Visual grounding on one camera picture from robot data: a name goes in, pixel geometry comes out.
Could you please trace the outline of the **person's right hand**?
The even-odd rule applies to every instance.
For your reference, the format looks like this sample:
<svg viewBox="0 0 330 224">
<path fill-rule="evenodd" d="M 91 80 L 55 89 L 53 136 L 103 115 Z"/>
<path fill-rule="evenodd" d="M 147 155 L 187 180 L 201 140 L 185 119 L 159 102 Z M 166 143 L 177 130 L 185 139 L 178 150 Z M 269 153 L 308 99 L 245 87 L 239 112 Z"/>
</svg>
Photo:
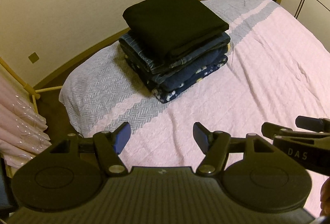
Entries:
<svg viewBox="0 0 330 224">
<path fill-rule="evenodd" d="M 321 216 L 329 216 L 330 213 L 330 178 L 328 178 L 321 187 L 320 192 Z"/>
</svg>

